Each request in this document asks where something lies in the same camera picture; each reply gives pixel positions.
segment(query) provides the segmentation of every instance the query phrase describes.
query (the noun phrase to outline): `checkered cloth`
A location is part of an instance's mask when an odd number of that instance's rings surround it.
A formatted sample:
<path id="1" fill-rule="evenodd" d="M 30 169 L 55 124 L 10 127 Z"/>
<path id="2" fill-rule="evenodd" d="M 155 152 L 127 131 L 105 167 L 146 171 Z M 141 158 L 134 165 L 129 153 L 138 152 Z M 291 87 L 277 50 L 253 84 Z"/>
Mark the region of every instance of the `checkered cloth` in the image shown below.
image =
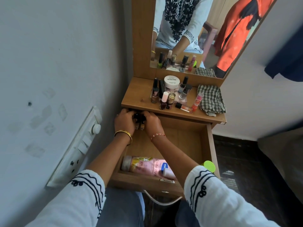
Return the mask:
<path id="1" fill-rule="evenodd" d="M 204 95 L 200 108 L 207 115 L 216 116 L 215 113 L 226 113 L 226 106 L 223 103 L 220 88 L 211 85 L 199 85 L 198 93 L 203 93 Z"/>
<path id="2" fill-rule="evenodd" d="M 216 78 L 216 76 L 214 74 L 214 70 L 211 68 L 197 68 L 195 71 L 195 74 L 199 75 L 199 76 L 209 76 L 209 77 Z"/>

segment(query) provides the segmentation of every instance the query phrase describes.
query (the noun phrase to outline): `green bottle cap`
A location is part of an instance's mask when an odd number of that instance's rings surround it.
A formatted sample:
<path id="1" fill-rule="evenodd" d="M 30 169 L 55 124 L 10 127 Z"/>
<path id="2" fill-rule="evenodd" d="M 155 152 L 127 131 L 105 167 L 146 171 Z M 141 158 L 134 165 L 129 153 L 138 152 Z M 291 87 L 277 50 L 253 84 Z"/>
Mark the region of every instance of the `green bottle cap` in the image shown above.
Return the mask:
<path id="1" fill-rule="evenodd" d="M 206 169 L 208 169 L 210 172 L 214 172 L 216 170 L 216 167 L 214 165 L 213 162 L 211 161 L 205 161 L 203 164 L 201 164 L 202 166 L 204 166 Z"/>

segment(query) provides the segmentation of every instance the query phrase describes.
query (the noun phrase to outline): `sleeve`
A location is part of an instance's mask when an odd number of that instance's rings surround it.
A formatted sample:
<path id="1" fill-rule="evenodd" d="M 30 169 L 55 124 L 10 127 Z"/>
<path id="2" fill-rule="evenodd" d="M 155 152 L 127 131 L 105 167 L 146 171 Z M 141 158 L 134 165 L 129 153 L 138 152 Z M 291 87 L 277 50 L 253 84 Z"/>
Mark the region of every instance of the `sleeve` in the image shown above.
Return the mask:
<path id="1" fill-rule="evenodd" d="M 196 5 L 191 20 L 187 26 L 187 30 L 183 36 L 187 37 L 190 44 L 199 36 L 203 24 L 206 22 L 213 0 L 199 0 Z"/>
<path id="2" fill-rule="evenodd" d="M 203 166 L 189 173 L 184 194 L 201 226 L 278 227 Z"/>
<path id="3" fill-rule="evenodd" d="M 156 0 L 156 8 L 154 11 L 154 27 L 153 31 L 160 33 L 163 11 L 165 10 L 165 0 Z"/>
<path id="4" fill-rule="evenodd" d="M 105 202 L 102 178 L 91 170 L 77 174 L 26 227 L 95 227 Z"/>

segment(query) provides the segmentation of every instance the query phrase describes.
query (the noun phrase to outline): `white kurta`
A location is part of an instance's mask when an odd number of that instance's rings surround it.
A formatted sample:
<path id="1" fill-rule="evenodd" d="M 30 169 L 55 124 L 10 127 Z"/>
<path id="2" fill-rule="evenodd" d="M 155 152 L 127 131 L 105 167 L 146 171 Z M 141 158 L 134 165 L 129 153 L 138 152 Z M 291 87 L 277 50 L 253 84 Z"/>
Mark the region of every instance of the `white kurta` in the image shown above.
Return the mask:
<path id="1" fill-rule="evenodd" d="M 156 0 L 154 27 L 156 42 L 173 49 L 182 36 L 188 38 L 187 52 L 203 53 L 198 36 L 213 0 Z"/>
<path id="2" fill-rule="evenodd" d="M 104 193 L 102 178 L 84 170 L 27 227 L 95 227 L 104 206 Z M 184 195 L 201 226 L 278 227 L 203 166 L 195 167 L 187 176 Z M 123 217 L 116 219 L 121 220 L 120 226 L 127 226 Z"/>

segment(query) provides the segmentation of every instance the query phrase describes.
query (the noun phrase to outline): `nail polish remover jar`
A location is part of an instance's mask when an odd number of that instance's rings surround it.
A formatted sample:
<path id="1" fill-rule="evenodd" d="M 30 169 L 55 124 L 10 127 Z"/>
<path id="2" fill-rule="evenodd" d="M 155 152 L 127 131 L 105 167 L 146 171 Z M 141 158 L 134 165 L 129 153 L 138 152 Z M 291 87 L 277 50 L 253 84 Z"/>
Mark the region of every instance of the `nail polish remover jar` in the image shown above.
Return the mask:
<path id="1" fill-rule="evenodd" d="M 179 88 L 180 80 L 176 76 L 165 76 L 164 85 L 169 89 Z"/>

